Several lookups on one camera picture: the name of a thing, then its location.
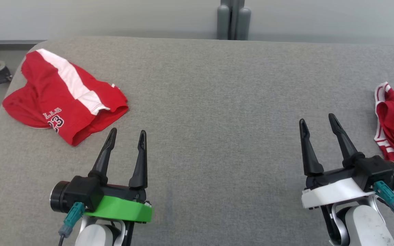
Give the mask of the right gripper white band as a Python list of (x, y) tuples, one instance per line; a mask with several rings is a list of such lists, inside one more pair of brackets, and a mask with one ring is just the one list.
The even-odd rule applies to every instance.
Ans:
[(328, 114), (333, 134), (337, 137), (343, 156), (344, 168), (324, 172), (318, 162), (310, 141), (310, 132), (304, 119), (300, 119), (300, 142), (302, 151), (303, 170), (306, 176), (305, 189), (301, 201), (305, 209), (317, 208), (324, 205), (351, 201), (374, 194), (372, 189), (365, 192), (352, 179), (355, 163), (365, 158), (359, 152), (333, 113)]

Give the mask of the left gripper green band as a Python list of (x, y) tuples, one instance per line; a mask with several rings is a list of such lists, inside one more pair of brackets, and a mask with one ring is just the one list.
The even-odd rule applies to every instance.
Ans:
[[(115, 146), (117, 129), (112, 128), (100, 150), (89, 177), (97, 178), (102, 186), (107, 185), (109, 158)], [(152, 220), (152, 206), (147, 201), (145, 189), (148, 187), (147, 134), (142, 130), (137, 145), (138, 157), (129, 180), (129, 187), (107, 185), (102, 187), (103, 199), (94, 212), (84, 215), (103, 219), (148, 223)]]

